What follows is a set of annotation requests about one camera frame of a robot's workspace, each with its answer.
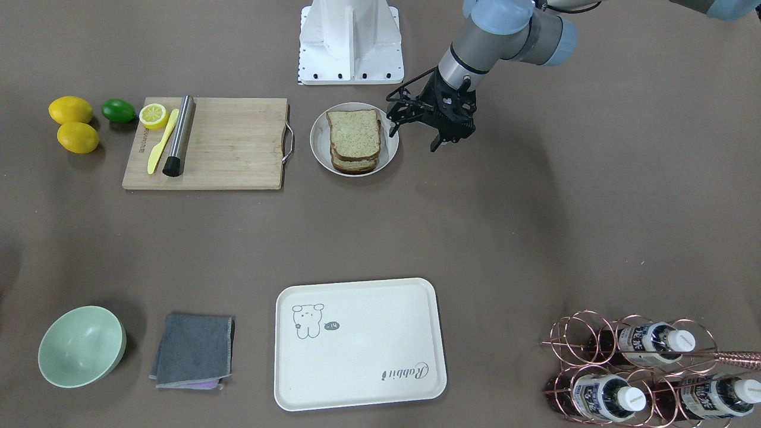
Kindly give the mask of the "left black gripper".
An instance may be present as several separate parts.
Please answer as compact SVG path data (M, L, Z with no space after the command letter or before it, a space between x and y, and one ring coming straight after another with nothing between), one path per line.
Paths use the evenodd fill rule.
M477 104L471 86L472 78L465 75L453 89L437 68L404 82L386 97L389 138L397 135L401 125L421 122L438 131L430 143L433 153L443 145L472 136L476 130L473 115Z

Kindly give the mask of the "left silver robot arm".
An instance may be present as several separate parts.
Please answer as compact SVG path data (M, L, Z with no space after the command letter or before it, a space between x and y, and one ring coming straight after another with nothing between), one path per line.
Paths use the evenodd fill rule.
M422 91L406 81L386 98L394 136L403 124L421 122L437 130L430 144L458 143L476 129L476 89L500 60L538 66L565 62L578 43L569 14L592 11L598 1L465 1L464 25L438 65L427 70Z

